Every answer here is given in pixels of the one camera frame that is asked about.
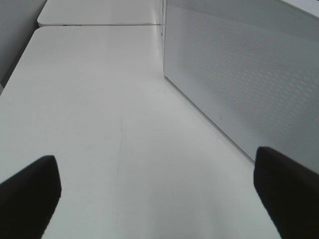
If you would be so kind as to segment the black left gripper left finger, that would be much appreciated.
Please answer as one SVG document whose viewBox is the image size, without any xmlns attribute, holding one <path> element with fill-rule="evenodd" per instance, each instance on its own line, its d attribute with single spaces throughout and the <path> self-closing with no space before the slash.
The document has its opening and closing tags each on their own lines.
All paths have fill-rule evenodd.
<svg viewBox="0 0 319 239">
<path fill-rule="evenodd" d="M 0 185 L 0 237 L 42 238 L 61 197 L 58 165 L 46 155 Z"/>
</svg>

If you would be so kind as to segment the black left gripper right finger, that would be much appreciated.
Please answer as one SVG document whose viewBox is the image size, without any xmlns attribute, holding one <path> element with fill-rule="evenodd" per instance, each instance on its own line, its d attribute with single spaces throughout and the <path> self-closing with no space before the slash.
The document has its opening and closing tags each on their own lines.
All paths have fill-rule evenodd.
<svg viewBox="0 0 319 239">
<path fill-rule="evenodd" d="M 270 147 L 259 147 L 253 183 L 281 238 L 319 237 L 318 174 Z"/>
</svg>

